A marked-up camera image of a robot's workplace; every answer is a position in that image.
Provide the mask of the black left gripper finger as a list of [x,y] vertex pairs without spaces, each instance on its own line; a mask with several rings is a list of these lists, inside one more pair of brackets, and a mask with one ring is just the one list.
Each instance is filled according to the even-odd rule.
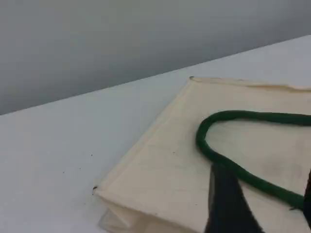
[[306,186],[305,194],[304,194],[303,211],[304,212],[311,211],[311,173],[310,172],[309,172],[307,186]]
[[237,177],[222,165],[210,171],[206,233],[262,233]]

